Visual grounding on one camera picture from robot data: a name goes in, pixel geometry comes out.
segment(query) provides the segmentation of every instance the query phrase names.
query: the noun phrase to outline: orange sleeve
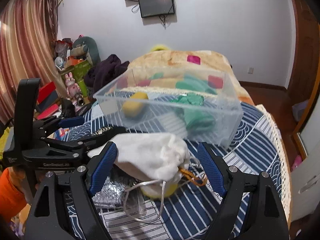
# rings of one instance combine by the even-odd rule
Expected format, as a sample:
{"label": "orange sleeve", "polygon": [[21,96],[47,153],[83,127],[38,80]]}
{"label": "orange sleeve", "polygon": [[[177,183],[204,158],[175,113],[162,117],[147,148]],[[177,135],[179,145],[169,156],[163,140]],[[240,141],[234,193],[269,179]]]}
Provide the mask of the orange sleeve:
{"label": "orange sleeve", "polygon": [[0,177],[0,214],[6,222],[18,214],[27,202],[24,194],[11,183],[9,171],[5,169]]}

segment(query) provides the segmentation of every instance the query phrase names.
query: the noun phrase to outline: tv screen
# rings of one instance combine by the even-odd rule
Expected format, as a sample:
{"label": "tv screen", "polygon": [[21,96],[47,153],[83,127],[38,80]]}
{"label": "tv screen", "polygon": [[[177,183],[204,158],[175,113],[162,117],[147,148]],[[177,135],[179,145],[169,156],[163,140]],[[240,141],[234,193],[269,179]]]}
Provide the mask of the tv screen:
{"label": "tv screen", "polygon": [[139,0],[141,17],[174,14],[173,0]]}

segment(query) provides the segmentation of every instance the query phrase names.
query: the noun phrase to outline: clear storage bin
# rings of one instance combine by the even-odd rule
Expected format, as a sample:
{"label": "clear storage bin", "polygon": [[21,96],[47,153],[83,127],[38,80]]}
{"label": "clear storage bin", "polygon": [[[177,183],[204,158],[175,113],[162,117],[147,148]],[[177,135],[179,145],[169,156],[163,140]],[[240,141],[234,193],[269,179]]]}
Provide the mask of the clear storage bin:
{"label": "clear storage bin", "polygon": [[[137,92],[147,98],[131,98]],[[133,68],[94,97],[108,125],[170,132],[228,147],[243,111],[225,72],[202,68]]]}

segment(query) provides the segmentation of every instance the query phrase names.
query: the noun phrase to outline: blue textured pad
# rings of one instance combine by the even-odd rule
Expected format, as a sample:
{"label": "blue textured pad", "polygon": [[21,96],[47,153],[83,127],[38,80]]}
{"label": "blue textured pad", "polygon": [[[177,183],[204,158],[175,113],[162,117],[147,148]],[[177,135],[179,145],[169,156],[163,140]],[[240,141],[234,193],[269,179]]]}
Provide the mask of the blue textured pad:
{"label": "blue textured pad", "polygon": [[227,191],[224,188],[223,176],[202,143],[198,145],[198,159],[210,181],[213,191],[224,197]]}
{"label": "blue textured pad", "polygon": [[91,197],[102,190],[102,187],[111,171],[112,165],[117,158],[117,154],[117,146],[115,143],[112,143],[92,175],[92,182],[89,189]]}
{"label": "blue textured pad", "polygon": [[60,128],[69,128],[69,127],[80,126],[83,124],[84,124],[83,116],[77,116],[77,117],[62,119],[59,122],[58,126]]}

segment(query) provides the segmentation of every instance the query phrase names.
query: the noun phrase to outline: yellow round object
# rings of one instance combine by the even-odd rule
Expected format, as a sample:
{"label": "yellow round object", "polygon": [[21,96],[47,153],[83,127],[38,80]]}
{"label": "yellow round object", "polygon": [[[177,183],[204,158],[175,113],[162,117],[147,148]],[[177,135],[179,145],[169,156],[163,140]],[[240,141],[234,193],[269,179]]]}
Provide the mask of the yellow round object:
{"label": "yellow round object", "polygon": [[162,44],[158,44],[156,46],[154,46],[150,52],[153,52],[153,51],[160,51],[160,50],[170,50],[167,46],[165,45],[162,45]]}
{"label": "yellow round object", "polygon": [[[164,197],[170,197],[175,191],[176,189],[178,188],[178,184],[171,184],[167,190],[165,191],[164,193]],[[143,190],[143,188],[141,188],[141,191],[142,191],[142,194],[149,197],[149,198],[152,198],[152,199],[159,199],[161,198],[161,195],[158,196],[158,195],[150,195],[148,194],[145,190]]]}

